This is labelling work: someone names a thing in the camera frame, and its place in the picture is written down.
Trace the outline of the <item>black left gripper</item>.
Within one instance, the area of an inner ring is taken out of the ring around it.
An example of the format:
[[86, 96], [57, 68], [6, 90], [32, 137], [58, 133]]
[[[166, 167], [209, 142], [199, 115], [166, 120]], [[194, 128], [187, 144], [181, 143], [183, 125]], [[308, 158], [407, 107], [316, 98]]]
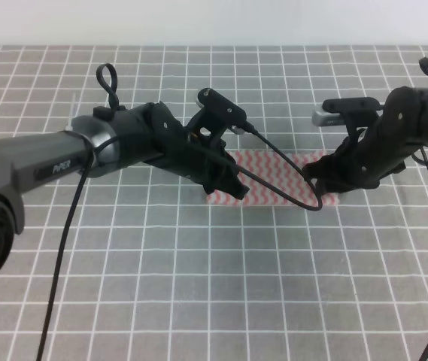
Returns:
[[217, 158], [235, 164], [235, 160], [225, 151], [221, 141], [214, 149], [202, 144], [198, 138], [189, 138], [184, 130], [160, 129], [160, 168], [172, 174], [189, 178], [204, 188], [214, 188], [235, 199], [243, 199], [246, 186], [240, 181], [238, 172], [218, 162]]

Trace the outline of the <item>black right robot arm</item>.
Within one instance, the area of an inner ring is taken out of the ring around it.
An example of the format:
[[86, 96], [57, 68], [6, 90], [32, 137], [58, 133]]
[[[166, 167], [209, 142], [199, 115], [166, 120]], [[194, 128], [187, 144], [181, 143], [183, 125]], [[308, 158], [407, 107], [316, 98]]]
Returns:
[[322, 194], [376, 189], [428, 147], [428, 89], [396, 88], [384, 104], [371, 97], [329, 99], [322, 109], [337, 114], [348, 131], [334, 153], [302, 169]]

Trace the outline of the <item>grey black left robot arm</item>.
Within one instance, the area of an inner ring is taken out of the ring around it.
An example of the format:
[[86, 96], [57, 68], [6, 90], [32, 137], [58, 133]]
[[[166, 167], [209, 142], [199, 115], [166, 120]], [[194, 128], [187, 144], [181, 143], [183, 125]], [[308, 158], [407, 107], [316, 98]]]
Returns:
[[162, 102], [133, 109], [97, 107], [69, 131], [0, 139], [0, 269], [26, 215], [23, 196], [74, 172], [98, 178], [143, 162], [242, 199], [247, 187], [232, 169], [223, 133], [245, 124], [231, 102], [204, 105], [183, 126]]

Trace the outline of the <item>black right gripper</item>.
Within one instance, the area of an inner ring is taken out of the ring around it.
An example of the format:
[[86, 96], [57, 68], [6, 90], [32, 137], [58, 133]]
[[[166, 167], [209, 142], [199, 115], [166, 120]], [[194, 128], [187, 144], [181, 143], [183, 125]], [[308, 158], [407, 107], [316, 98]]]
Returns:
[[354, 159], [360, 136], [366, 129], [355, 131], [354, 137], [346, 137], [328, 160], [319, 159], [303, 166], [302, 171], [309, 179], [317, 179], [316, 190], [323, 196], [341, 194], [354, 190], [373, 190], [379, 187], [379, 180], [366, 180], [365, 172]]

